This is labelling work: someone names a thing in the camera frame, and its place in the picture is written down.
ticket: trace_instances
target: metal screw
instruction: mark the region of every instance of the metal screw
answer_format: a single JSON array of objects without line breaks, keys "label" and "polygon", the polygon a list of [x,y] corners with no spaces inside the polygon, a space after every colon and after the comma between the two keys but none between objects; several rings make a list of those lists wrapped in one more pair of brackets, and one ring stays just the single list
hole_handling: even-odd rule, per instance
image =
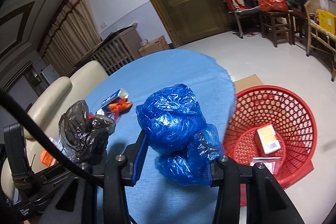
[{"label": "metal screw", "polygon": [[223,156],[219,157],[219,160],[225,162],[225,161],[228,161],[228,160],[229,160],[229,157],[226,156],[226,155],[223,155]]},{"label": "metal screw", "polygon": [[257,162],[256,165],[259,169],[264,169],[265,168],[265,165],[262,162]]},{"label": "metal screw", "polygon": [[81,162],[78,166],[80,169],[83,169],[83,170],[90,167],[90,165],[87,162]]},{"label": "metal screw", "polygon": [[116,161],[123,161],[125,159],[126,159],[126,157],[123,154],[116,155],[116,157],[115,157]]}]

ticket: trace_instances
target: blue plastic bag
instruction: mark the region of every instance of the blue plastic bag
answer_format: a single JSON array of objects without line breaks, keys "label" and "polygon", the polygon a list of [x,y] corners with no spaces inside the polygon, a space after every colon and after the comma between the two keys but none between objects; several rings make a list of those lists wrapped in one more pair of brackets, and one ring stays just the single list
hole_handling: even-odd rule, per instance
[{"label": "blue plastic bag", "polygon": [[223,155],[224,148],[191,89],[177,84],[159,90],[136,113],[148,144],[161,154],[155,167],[165,178],[181,185],[210,185],[210,161]]},{"label": "blue plastic bag", "polygon": [[155,168],[166,179],[175,181],[184,186],[190,185],[210,185],[208,169],[191,167],[184,153],[173,152],[168,156],[155,158]]},{"label": "blue plastic bag", "polygon": [[210,123],[192,136],[187,146],[187,157],[190,166],[204,168],[211,160],[223,154],[224,147],[219,141],[217,128]]},{"label": "blue plastic bag", "polygon": [[165,178],[181,185],[210,185],[210,161],[224,154],[213,124],[197,132],[185,150],[155,159],[155,168]]},{"label": "blue plastic bag", "polygon": [[148,144],[161,155],[184,149],[206,125],[195,94],[184,84],[153,93],[136,107],[136,113]]}]

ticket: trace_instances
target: orange box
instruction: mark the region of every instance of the orange box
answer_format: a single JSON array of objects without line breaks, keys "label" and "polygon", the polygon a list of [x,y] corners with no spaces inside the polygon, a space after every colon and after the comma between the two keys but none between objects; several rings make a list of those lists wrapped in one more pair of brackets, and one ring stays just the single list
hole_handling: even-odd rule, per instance
[{"label": "orange box", "polygon": [[320,27],[330,32],[332,35],[336,34],[336,15],[319,9]]},{"label": "orange box", "polygon": [[259,127],[254,140],[262,157],[270,157],[281,148],[271,123]]}]

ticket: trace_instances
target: yellow box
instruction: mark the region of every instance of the yellow box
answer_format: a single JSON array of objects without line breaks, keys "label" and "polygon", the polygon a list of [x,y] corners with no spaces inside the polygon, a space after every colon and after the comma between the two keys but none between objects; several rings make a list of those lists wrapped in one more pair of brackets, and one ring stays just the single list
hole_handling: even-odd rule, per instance
[{"label": "yellow box", "polygon": [[332,35],[336,34],[336,15],[319,9],[320,27],[330,32]]}]

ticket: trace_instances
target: wicker chair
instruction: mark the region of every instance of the wicker chair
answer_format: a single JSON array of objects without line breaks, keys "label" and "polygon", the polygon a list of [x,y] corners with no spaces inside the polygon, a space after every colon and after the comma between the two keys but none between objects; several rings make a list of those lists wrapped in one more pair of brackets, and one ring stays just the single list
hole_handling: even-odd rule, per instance
[{"label": "wicker chair", "polygon": [[[317,49],[319,51],[330,54],[331,51],[331,62],[332,62],[332,77],[331,80],[334,81],[336,76],[336,36],[332,35],[330,32],[327,32],[325,29],[321,28],[319,25],[312,22],[311,19],[316,15],[317,9],[325,10],[336,14],[336,2],[332,0],[308,0],[304,5],[307,12],[308,19],[308,42],[307,42],[307,56],[310,54],[310,50],[312,48]],[[325,39],[323,40],[319,33],[325,35]],[[323,44],[327,49],[315,47],[311,45],[311,39],[314,37],[318,42]]]}]

